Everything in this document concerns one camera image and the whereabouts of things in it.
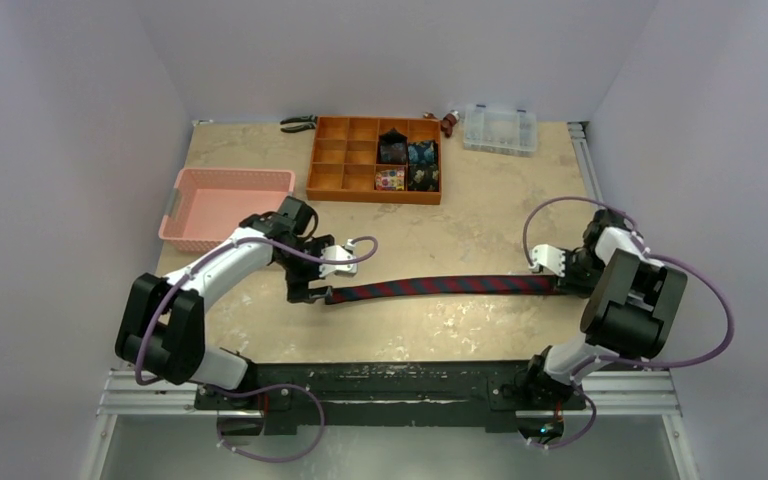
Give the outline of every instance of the pink basket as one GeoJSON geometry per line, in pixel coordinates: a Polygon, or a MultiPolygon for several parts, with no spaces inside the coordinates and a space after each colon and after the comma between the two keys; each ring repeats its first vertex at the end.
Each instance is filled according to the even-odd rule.
{"type": "Polygon", "coordinates": [[[166,205],[160,238],[182,252],[206,252],[249,215],[278,210],[295,182],[290,170],[184,168],[166,205]]]}

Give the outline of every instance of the beige tabletop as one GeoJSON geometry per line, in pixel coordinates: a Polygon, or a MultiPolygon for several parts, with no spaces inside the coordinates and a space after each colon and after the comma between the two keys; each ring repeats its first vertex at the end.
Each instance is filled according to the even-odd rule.
{"type": "MultiPolygon", "coordinates": [[[[290,169],[295,195],[305,199],[313,135],[283,134],[274,124],[200,125],[186,166],[290,169]]],[[[526,215],[548,198],[585,195],[564,123],[540,123],[538,151],[530,158],[464,150],[459,128],[441,151],[439,206],[310,202],[320,216],[318,235],[332,234],[339,244],[361,235],[380,242],[357,276],[332,276],[324,284],[526,274],[526,215]]],[[[577,247],[591,215],[581,202],[551,205],[532,222],[529,243],[577,247]]],[[[195,258],[167,243],[157,273],[195,258]]],[[[256,362],[526,359],[577,332],[584,307],[570,297],[448,295],[326,306],[291,305],[285,296],[280,267],[255,272],[208,312],[208,342],[256,362]]]]}

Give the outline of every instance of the pliers handle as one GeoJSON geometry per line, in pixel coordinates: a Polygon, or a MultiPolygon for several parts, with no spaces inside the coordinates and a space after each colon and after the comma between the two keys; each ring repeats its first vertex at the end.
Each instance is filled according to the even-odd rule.
{"type": "Polygon", "coordinates": [[[289,127],[282,127],[281,131],[284,133],[298,133],[305,130],[313,130],[316,128],[316,115],[302,115],[299,117],[290,117],[281,120],[281,125],[288,123],[298,123],[299,125],[291,125],[289,127]]]}

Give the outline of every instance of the transparent storage container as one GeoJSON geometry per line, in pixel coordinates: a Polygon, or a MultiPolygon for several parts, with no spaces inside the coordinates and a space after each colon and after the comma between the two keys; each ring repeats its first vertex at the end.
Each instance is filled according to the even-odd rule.
{"type": "Polygon", "coordinates": [[[537,116],[525,110],[468,105],[464,148],[528,157],[537,151],[537,116]]]}

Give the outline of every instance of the orange compartment organizer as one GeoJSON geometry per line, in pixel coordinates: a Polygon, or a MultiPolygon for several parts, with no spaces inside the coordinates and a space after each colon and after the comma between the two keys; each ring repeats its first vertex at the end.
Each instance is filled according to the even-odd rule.
{"type": "Polygon", "coordinates": [[[184,168],[166,205],[160,238],[182,252],[207,252],[246,217],[278,210],[295,181],[290,170],[184,168]]]}
{"type": "Polygon", "coordinates": [[[379,117],[319,117],[310,158],[307,198],[333,202],[439,205],[443,196],[443,152],[437,120],[379,117]],[[375,172],[408,168],[378,163],[378,136],[395,128],[408,143],[437,142],[437,192],[375,190],[375,172]]]}

